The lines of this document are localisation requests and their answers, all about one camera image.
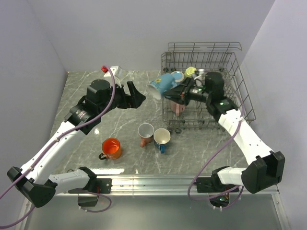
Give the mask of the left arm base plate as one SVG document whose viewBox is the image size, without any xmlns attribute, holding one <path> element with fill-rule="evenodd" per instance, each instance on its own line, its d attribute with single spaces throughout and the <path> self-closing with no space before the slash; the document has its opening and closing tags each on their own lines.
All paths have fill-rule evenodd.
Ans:
<svg viewBox="0 0 307 230">
<path fill-rule="evenodd" d="M 68 193 L 91 192 L 98 194 L 109 194 L 111 192 L 111 178 L 85 178 L 69 183 L 66 187 Z"/>
</svg>

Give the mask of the light blue floral mug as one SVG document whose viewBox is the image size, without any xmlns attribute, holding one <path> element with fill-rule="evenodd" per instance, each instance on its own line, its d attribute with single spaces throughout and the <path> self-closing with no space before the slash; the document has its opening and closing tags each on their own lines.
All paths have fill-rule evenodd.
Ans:
<svg viewBox="0 0 307 230">
<path fill-rule="evenodd" d="M 151 81 L 147 88 L 149 94 L 156 100 L 161 100 L 164 93 L 176 86 L 178 86 L 178 82 L 174 76 L 170 73 L 163 74 L 156 78 L 155 80 Z"/>
</svg>

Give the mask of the pink faceted mug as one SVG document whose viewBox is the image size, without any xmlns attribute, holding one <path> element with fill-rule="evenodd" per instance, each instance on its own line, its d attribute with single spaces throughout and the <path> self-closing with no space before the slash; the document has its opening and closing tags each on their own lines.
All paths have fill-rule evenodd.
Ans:
<svg viewBox="0 0 307 230">
<path fill-rule="evenodd" d="M 179 116 L 185 110 L 186 106 L 170 101 L 170 108 L 176 116 Z"/>
</svg>

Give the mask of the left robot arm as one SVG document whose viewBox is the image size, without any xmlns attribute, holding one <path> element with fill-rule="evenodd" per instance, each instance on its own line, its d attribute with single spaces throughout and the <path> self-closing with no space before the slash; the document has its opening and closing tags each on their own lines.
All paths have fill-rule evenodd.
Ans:
<svg viewBox="0 0 307 230">
<path fill-rule="evenodd" d="M 87 167 L 53 174 L 61 160 L 101 122 L 101 117 L 115 109 L 138 108 L 146 97 L 127 82 L 129 94 L 122 86 L 106 80 L 94 80 L 76 106 L 47 144 L 22 167 L 11 167 L 7 176 L 35 207 L 46 205 L 55 195 L 70 190 L 97 191 L 97 176 Z"/>
</svg>

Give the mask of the salmon floral mug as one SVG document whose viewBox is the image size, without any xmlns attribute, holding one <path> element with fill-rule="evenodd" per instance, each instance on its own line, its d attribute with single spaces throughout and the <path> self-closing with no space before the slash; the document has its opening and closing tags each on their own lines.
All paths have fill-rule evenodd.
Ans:
<svg viewBox="0 0 307 230">
<path fill-rule="evenodd" d="M 151 143 L 154 136 L 154 127 L 149 123 L 143 123 L 138 127 L 138 134 L 141 138 L 140 147 L 145 147 Z"/>
</svg>

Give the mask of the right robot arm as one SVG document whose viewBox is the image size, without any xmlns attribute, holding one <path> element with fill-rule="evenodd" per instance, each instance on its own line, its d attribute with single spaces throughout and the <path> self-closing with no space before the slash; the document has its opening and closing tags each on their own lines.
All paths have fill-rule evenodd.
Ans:
<svg viewBox="0 0 307 230">
<path fill-rule="evenodd" d="M 285 156 L 273 151 L 249 126 L 234 101 L 224 92 L 224 79 L 219 72 L 207 72 L 204 80 L 185 78 L 178 86 L 166 91 L 171 101 L 188 105 L 191 100 L 206 104 L 207 111 L 230 135 L 245 156 L 246 168 L 224 166 L 212 172 L 204 183 L 206 191 L 224 192 L 245 187 L 255 194 L 282 180 Z"/>
</svg>

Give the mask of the blue mug orange interior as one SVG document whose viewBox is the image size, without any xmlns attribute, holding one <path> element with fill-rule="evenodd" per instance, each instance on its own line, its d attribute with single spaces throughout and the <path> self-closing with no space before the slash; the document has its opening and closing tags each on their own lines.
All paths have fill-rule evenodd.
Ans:
<svg viewBox="0 0 307 230">
<path fill-rule="evenodd" d="M 173 76 L 175 83 L 180 83 L 185 78 L 184 73 L 181 71 L 173 71 L 171 75 Z"/>
</svg>

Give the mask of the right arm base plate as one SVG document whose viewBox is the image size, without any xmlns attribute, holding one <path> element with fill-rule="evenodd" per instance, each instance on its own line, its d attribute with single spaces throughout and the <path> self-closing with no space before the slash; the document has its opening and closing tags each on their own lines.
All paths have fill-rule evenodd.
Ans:
<svg viewBox="0 0 307 230">
<path fill-rule="evenodd" d="M 222 184 L 219 178 L 198 177 L 194 182 L 198 193 L 221 193 L 235 187 L 233 184 Z"/>
</svg>

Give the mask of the yellow faceted mug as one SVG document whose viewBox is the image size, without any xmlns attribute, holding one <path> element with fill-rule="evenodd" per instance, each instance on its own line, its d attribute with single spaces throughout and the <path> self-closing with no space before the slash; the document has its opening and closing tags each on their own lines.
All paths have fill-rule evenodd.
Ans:
<svg viewBox="0 0 307 230">
<path fill-rule="evenodd" d="M 196 70 L 195 67 L 188 67 L 184 72 L 185 77 L 191 77 Z"/>
</svg>

